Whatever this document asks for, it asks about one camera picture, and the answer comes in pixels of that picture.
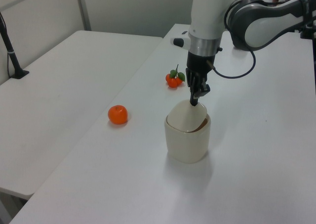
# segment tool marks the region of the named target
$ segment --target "black cable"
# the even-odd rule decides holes
[[[9,79],[11,78],[10,73],[9,73],[9,53],[7,52],[7,58],[6,58],[6,69],[8,71],[8,77]]]
[[[225,25],[225,28],[228,30],[229,33],[231,33],[231,35],[235,36],[237,39],[239,39],[244,45],[245,47],[249,50],[249,52],[251,53],[252,57],[253,57],[253,64],[252,64],[252,67],[249,69],[249,71],[247,71],[246,73],[240,75],[240,76],[235,76],[235,77],[229,77],[229,76],[225,76],[221,73],[219,73],[216,68],[214,67],[214,65],[210,65],[211,68],[214,70],[214,72],[219,75],[220,77],[223,77],[223,78],[227,78],[227,79],[238,79],[238,78],[242,78],[246,75],[248,75],[254,68],[255,68],[255,65],[256,65],[256,56],[253,52],[253,50],[248,46],[248,44],[246,43],[245,40],[242,40],[240,37],[238,37],[237,35],[235,35],[231,29],[229,28],[229,26],[227,25],[227,16],[228,16],[228,13],[231,11],[231,9],[233,9],[236,5],[238,5],[239,3],[241,3],[243,0],[239,0],[237,2],[235,2],[234,4],[232,4],[228,10],[226,11],[225,15],[224,15],[224,25]],[[257,0],[257,1],[254,1],[254,2],[251,2],[249,4],[254,4],[254,3],[257,3],[257,2],[262,2],[260,0]]]
[[[263,5],[265,5],[265,6],[269,6],[269,5],[281,5],[281,4],[285,3],[285,1],[279,1],[279,2],[266,2],[266,1],[263,1],[262,3],[263,3]]]
[[[1,12],[0,12],[0,18],[1,18],[1,21],[3,22],[4,28],[6,30],[6,24],[5,24],[5,21],[4,21],[4,18],[2,16]]]
[[[3,25],[4,25],[4,28],[6,30],[6,24],[5,24],[5,21],[4,21],[4,18],[0,12],[0,20],[2,21]],[[8,72],[8,76],[9,76],[9,79],[11,78],[10,76],[10,73],[9,73],[9,53],[7,52],[7,57],[6,57],[6,69],[7,69],[7,72]]]

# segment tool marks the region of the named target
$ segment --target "green leaf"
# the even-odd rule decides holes
[[[178,73],[178,78],[180,78],[180,80],[182,80],[183,82],[186,81],[186,76],[182,72]]]
[[[171,70],[170,71],[170,78],[175,78],[177,75],[177,71],[176,70]]]

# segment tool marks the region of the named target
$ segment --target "cup rim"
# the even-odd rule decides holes
[[[205,117],[205,118],[207,119],[207,123],[204,125],[203,128],[201,128],[200,130],[197,130],[197,131],[195,131],[195,132],[193,132],[193,131],[191,131],[191,132],[184,132],[184,131],[181,131],[181,130],[178,130],[178,129],[172,127],[172,126],[167,122],[167,117],[165,118],[164,123],[165,123],[166,125],[168,125],[168,127],[169,127],[170,129],[172,129],[172,130],[174,130],[174,131],[176,131],[176,132],[178,132],[178,133],[182,133],[182,134],[198,134],[198,133],[201,133],[201,132],[203,132],[204,130],[206,130],[206,129],[210,126],[210,123],[211,123],[211,117],[209,116],[209,114],[206,114],[206,117]]]

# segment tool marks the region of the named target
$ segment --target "gray wall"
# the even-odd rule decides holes
[[[22,68],[83,30],[78,0],[23,0],[1,13]],[[7,79],[6,48],[0,38],[0,84]]]
[[[164,37],[191,23],[193,0],[82,0],[93,31]]]

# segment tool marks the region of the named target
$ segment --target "white table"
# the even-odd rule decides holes
[[[286,34],[256,52],[247,77],[209,73],[201,98],[211,116],[209,153],[195,164],[167,155],[163,122],[189,98],[164,77],[187,52],[169,39],[175,25],[110,103],[130,113],[112,126],[104,110],[12,224],[310,224],[316,220],[316,100],[312,42]],[[224,33],[218,71],[252,64]],[[295,48],[293,53],[283,54]]]
[[[161,42],[78,31],[0,86],[0,191],[29,199]]]

